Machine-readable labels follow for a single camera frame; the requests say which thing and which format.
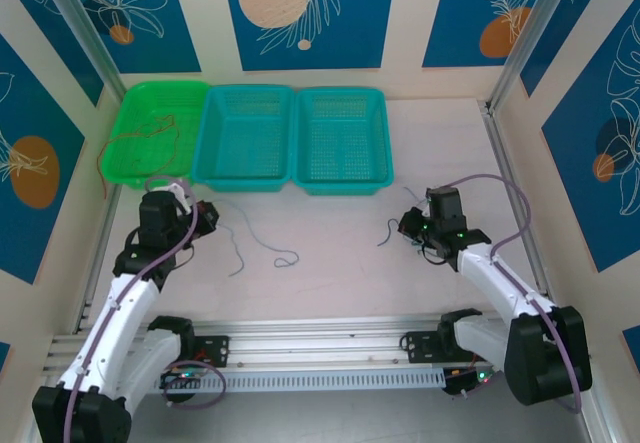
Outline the small controller circuit board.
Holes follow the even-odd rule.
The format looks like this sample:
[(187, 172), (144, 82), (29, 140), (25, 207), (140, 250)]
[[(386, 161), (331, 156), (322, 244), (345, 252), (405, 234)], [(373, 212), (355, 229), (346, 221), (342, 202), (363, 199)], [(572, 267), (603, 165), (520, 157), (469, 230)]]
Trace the small controller circuit board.
[(454, 398), (468, 399), (500, 375), (500, 372), (488, 368), (446, 369), (443, 391)]
[(203, 373), (195, 369), (174, 368), (161, 375), (159, 388), (168, 391), (198, 389), (201, 387), (202, 377)]

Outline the aluminium frame rail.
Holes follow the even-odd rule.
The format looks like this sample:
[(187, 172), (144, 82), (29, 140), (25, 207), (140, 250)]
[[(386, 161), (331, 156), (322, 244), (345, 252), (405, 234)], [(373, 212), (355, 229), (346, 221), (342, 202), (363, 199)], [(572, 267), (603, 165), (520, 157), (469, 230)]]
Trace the aluminium frame rail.
[(438, 315), (273, 321), (196, 321), (198, 336), (227, 336), (228, 371), (404, 368), (400, 338), (434, 330)]

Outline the teal plastic basket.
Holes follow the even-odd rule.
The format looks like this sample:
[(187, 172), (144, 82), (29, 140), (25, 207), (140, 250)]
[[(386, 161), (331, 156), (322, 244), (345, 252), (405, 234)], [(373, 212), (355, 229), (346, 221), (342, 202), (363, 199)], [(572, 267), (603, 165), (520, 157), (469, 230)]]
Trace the teal plastic basket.
[(278, 192), (290, 179), (294, 90), (220, 85), (205, 98), (191, 178), (216, 192)]
[(394, 181), (383, 92), (306, 88), (296, 95), (294, 183), (313, 196), (369, 196)]

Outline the blue floral wall poster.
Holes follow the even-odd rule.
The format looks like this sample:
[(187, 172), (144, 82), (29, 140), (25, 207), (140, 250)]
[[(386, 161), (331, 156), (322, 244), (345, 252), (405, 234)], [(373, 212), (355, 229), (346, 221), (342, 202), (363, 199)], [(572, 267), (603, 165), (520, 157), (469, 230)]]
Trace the blue floral wall poster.
[(378, 69), (391, 0), (228, 0), (246, 72)]
[(536, 0), (439, 0), (425, 68), (502, 65)]
[(0, 270), (33, 284), (85, 138), (0, 35)]
[(640, 250), (640, 4), (542, 127), (595, 267)]
[(201, 70), (179, 0), (79, 0), (122, 74)]

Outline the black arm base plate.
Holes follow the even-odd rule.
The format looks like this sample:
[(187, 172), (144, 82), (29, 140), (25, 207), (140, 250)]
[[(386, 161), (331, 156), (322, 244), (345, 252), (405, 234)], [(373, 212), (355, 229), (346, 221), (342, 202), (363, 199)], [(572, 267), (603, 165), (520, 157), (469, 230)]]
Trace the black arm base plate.
[(407, 332), (399, 340), (410, 364), (446, 363), (449, 357), (436, 331)]
[(228, 336), (196, 336), (193, 358), (216, 368), (225, 368), (229, 358)]

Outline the aluminium corner post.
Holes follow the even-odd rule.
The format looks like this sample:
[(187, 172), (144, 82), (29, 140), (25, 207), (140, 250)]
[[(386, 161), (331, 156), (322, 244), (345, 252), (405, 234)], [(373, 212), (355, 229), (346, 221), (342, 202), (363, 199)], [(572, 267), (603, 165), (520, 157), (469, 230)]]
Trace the aluminium corner post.
[(487, 111), (490, 116), (494, 116), (500, 106), (506, 101), (511, 87), (519, 78), (525, 63), (528, 61), (560, 1), (561, 0), (536, 0), (524, 28), (516, 40), (510, 55), (506, 59), (497, 83), (487, 100)]
[(113, 99), (121, 103), (126, 88), (103, 40), (80, 0), (53, 0)]

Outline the green plastic basket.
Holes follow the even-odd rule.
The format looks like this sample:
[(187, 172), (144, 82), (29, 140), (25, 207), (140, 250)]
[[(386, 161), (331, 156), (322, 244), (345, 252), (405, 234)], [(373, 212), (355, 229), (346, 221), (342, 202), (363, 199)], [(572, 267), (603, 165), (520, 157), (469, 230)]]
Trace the green plastic basket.
[(208, 91), (198, 81), (131, 87), (97, 159), (103, 181), (141, 188), (155, 175), (188, 177)]

